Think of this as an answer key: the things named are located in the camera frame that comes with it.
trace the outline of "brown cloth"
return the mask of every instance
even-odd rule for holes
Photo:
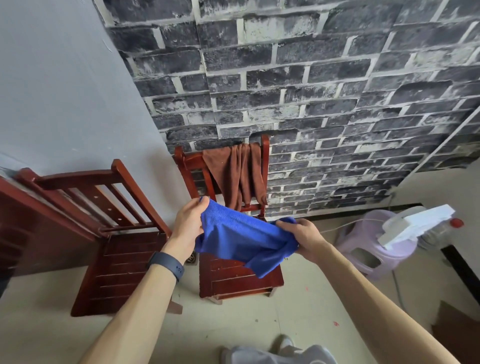
[[[267,204],[262,150],[258,143],[204,150],[203,158],[222,192],[226,207],[240,211],[242,202],[249,205],[252,197],[261,205]]]

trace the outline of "person's left hand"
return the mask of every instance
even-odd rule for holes
[[[162,252],[167,253],[184,264],[192,255],[195,238],[203,233],[200,215],[206,210],[210,199],[206,196],[200,201],[194,198],[180,209],[175,218],[172,236],[164,245]]]

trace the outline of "red bottle cap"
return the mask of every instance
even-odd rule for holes
[[[450,220],[450,226],[452,228],[458,229],[458,228],[461,228],[464,225],[465,225],[465,223],[462,220],[460,220],[459,218],[453,218],[453,219]]]

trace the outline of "stool hole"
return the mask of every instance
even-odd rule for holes
[[[382,263],[380,259],[362,248],[355,248],[350,254],[352,254],[359,262],[372,269],[377,268]]]

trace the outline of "plastic bottle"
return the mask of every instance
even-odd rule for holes
[[[418,245],[426,250],[445,248],[450,244],[451,233],[464,225],[464,222],[459,218],[442,221],[420,236]]]

